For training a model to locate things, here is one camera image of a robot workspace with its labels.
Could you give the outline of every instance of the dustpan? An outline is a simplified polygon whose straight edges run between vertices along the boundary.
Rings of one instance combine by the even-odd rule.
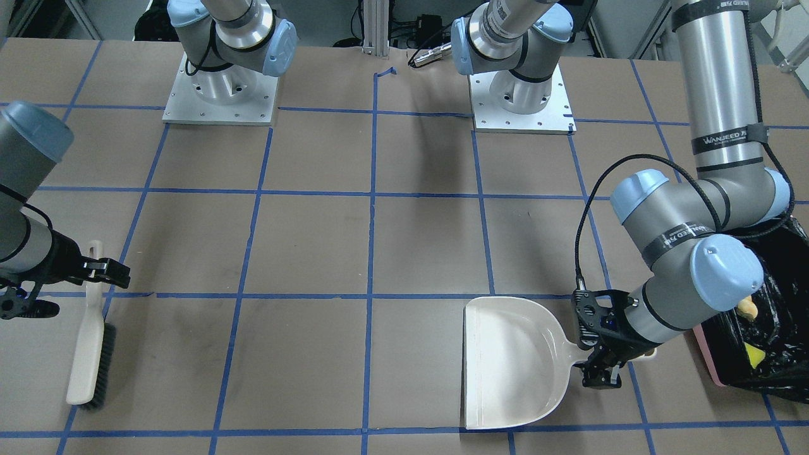
[[[568,341],[544,306],[517,297],[478,297],[464,310],[466,428],[516,427],[561,402],[570,369],[590,354]]]

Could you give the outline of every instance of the white mounting plate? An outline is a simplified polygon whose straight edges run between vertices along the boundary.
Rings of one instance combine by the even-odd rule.
[[[469,76],[475,130],[483,133],[568,134],[576,131],[559,65],[553,71],[553,91],[548,105],[535,114],[517,114],[501,108],[489,93],[496,72]]]
[[[169,94],[164,123],[185,125],[272,125],[278,78],[256,75],[258,87],[251,96],[236,104],[211,104],[203,100],[185,75],[185,55]]]

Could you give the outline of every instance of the blue grid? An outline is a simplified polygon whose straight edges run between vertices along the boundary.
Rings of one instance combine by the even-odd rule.
[[[100,105],[100,104],[77,104],[77,99],[83,89],[87,76],[92,70],[95,59],[99,54],[103,41],[99,42],[95,51],[87,64],[87,69],[74,93],[74,96],[69,104],[39,104],[41,107],[47,108],[65,108],[66,112],[63,121],[66,121],[73,109],[139,109],[139,110],[163,110],[164,106],[133,106],[133,105]],[[627,121],[617,119],[590,119],[590,118],[575,118],[579,122],[598,122],[598,123],[618,123],[618,124],[636,124],[636,125],[654,125],[659,133],[660,140],[666,150],[669,159],[673,159],[671,152],[668,148],[665,137],[661,130],[661,125],[681,125],[687,126],[687,122],[672,122],[672,121],[659,121],[654,114],[651,102],[646,89],[643,86],[642,78],[637,71],[634,62],[630,61],[633,72],[636,76],[638,86],[646,101],[652,121]],[[773,407],[766,395],[762,395],[764,405],[769,414],[769,420],[742,420],[742,421],[714,421],[714,422],[674,422],[674,423],[650,423],[646,417],[646,410],[643,405],[642,391],[637,381],[637,375],[632,364],[629,364],[629,375],[633,384],[633,390],[637,399],[637,406],[641,416],[641,423],[626,423],[626,424],[589,424],[589,425],[548,425],[548,426],[525,426],[512,428],[510,430],[491,430],[491,431],[469,431],[463,427],[390,427],[390,428],[370,428],[368,424],[369,419],[369,401],[370,401],[370,380],[371,380],[371,322],[372,322],[372,302],[373,299],[464,299],[470,300],[485,294],[376,294],[373,292],[373,260],[374,260],[374,230],[375,230],[375,199],[376,197],[393,197],[393,198],[476,198],[480,203],[481,210],[481,229],[483,233],[486,269],[489,279],[489,294],[498,296],[494,287],[493,267],[491,261],[491,252],[489,249],[489,233],[485,216],[485,200],[487,199],[562,199],[562,200],[581,200],[587,199],[587,190],[584,185],[582,171],[579,166],[578,156],[576,153],[574,138],[572,134],[568,135],[570,143],[570,151],[574,159],[576,172],[578,174],[579,184],[581,187],[581,196],[569,195],[525,195],[525,194],[487,194],[483,191],[481,179],[481,166],[477,150],[477,135],[472,131],[472,148],[475,160],[475,171],[477,178],[477,193],[377,193],[376,192],[376,151],[377,151],[377,121],[379,115],[401,115],[401,116],[419,116],[419,117],[471,117],[466,113],[415,113],[415,112],[398,112],[398,111],[382,111],[378,109],[379,101],[379,78],[387,74],[395,74],[396,70],[391,68],[383,73],[374,74],[374,97],[373,109],[332,109],[332,108],[295,108],[295,107],[280,107],[280,110],[289,111],[304,111],[304,112],[324,112],[324,113],[366,113],[373,116],[372,126],[372,144],[371,144],[371,190],[370,192],[332,192],[332,191],[282,191],[282,190],[266,190],[262,189],[265,179],[265,170],[269,161],[270,147],[272,143],[273,130],[269,129],[264,159],[261,167],[261,175],[256,190],[242,190],[242,189],[176,189],[176,188],[152,188],[151,181],[157,168],[160,154],[163,150],[169,125],[166,125],[163,130],[163,135],[160,139],[158,149],[155,152],[155,157],[152,162],[148,177],[143,187],[139,188],[114,188],[114,187],[69,187],[69,186],[43,186],[40,190],[44,191],[88,191],[88,192],[132,192],[140,193],[141,197],[138,202],[138,208],[133,216],[132,223],[125,241],[124,248],[121,252],[120,261],[124,262],[126,259],[129,246],[131,244],[133,234],[137,228],[142,208],[145,204],[146,197],[149,193],[236,193],[236,194],[253,194],[255,195],[255,202],[252,213],[250,236],[245,248],[244,261],[242,265],[241,276],[239,280],[239,290],[236,293],[137,293],[137,292],[119,292],[114,287],[109,292],[105,292],[106,297],[104,305],[104,315],[106,316],[109,306],[113,298],[138,298],[143,296],[155,296],[158,299],[224,299],[230,298],[236,300],[233,320],[231,323],[231,336],[227,349],[227,357],[225,362],[224,372],[222,374],[222,384],[219,391],[218,404],[216,410],[216,417],[214,425],[211,430],[203,431],[160,431],[160,430],[120,430],[120,431],[75,431],[72,429],[73,421],[78,409],[73,406],[70,410],[65,427],[62,431],[18,431],[18,432],[0,432],[0,439],[35,439],[35,438],[59,438],[60,444],[57,449],[57,455],[62,455],[65,450],[66,442],[69,438],[100,438],[100,437],[198,437],[209,438],[210,449],[209,454],[216,454],[217,441],[220,437],[238,437],[238,436],[361,436],[362,437],[362,455],[367,455],[368,436],[374,435],[421,435],[421,434],[460,434],[460,433],[501,433],[506,435],[508,440],[509,452],[511,455],[517,454],[515,446],[515,434],[517,433],[530,433],[530,432],[612,432],[612,431],[644,431],[646,440],[649,445],[651,455],[655,455],[654,441],[652,438],[652,430],[662,429],[689,429],[689,428],[747,428],[747,427],[771,427],[777,433],[777,437],[781,443],[781,447],[785,455],[790,455],[790,450],[787,446],[786,439],[783,436],[783,427],[809,427],[809,420],[781,420],[775,415]],[[8,103],[0,103],[0,106],[8,105]],[[771,125],[775,130],[809,130],[809,125]],[[256,230],[256,221],[259,214],[261,197],[266,194],[285,194],[285,195],[317,195],[317,196],[357,196],[357,197],[370,197],[371,200],[371,217],[369,223],[369,244],[368,244],[368,283],[366,294],[248,294],[244,292],[244,285],[247,277],[248,264],[250,261],[252,242]],[[596,200],[605,201],[606,197],[597,197]],[[797,201],[800,205],[809,205],[809,201]],[[595,240],[595,245],[598,250],[599,260],[601,262],[602,271],[604,273],[605,283],[611,287],[610,277],[607,268],[606,259],[604,258],[604,249],[600,243],[598,229],[595,226],[593,215],[590,214],[591,229]],[[46,296],[55,297],[84,297],[83,292],[45,292]],[[569,295],[537,295],[526,294],[519,295],[520,297],[534,300],[568,300]],[[230,376],[230,368],[235,346],[237,330],[239,326],[239,314],[241,303],[244,299],[364,299],[366,300],[366,337],[365,337],[365,364],[364,364],[364,379],[363,379],[363,404],[362,404],[362,427],[361,428],[327,428],[327,429],[302,429],[302,428],[289,428],[289,429],[247,429],[247,430],[223,430],[220,428],[222,421],[222,413],[225,406],[227,384]]]

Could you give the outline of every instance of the blue joint cap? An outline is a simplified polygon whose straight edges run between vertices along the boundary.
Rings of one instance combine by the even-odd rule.
[[[691,280],[700,297],[716,311],[729,311],[759,290],[764,269],[753,251],[725,234],[713,234],[691,252]]]
[[[768,219],[773,219],[779,216],[790,205],[790,186],[786,183],[786,179],[779,171],[774,169],[765,168],[765,171],[773,178],[775,183],[775,198],[773,204],[767,211],[767,215],[755,222],[755,224],[763,223]]]
[[[3,117],[38,151],[60,163],[73,143],[73,132],[61,120],[39,106],[14,101],[2,112]]]
[[[668,178],[657,169],[647,169],[624,179],[612,192],[609,201],[621,224]]]
[[[208,9],[199,0],[169,0],[168,17],[174,28],[186,27],[208,17]]]
[[[298,32],[295,25],[286,19],[275,27],[275,33],[269,40],[267,56],[261,73],[266,76],[279,77],[290,69],[295,49],[298,47]]]
[[[564,6],[556,3],[534,23],[534,29],[549,40],[564,44],[573,35],[573,16]]]
[[[458,18],[452,23],[452,61],[460,74],[475,74],[472,68],[472,48],[466,33],[466,19]]]

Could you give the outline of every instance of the metal base plate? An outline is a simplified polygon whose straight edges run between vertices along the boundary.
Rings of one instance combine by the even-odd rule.
[[[553,91],[548,105],[535,114],[517,114],[501,108],[489,93],[496,72],[469,76],[475,130],[484,133],[568,134],[576,131],[559,66],[553,71]]]
[[[163,111],[164,123],[185,125],[272,125],[278,78],[258,74],[256,91],[236,104],[211,104],[203,100],[185,75],[185,55]]]

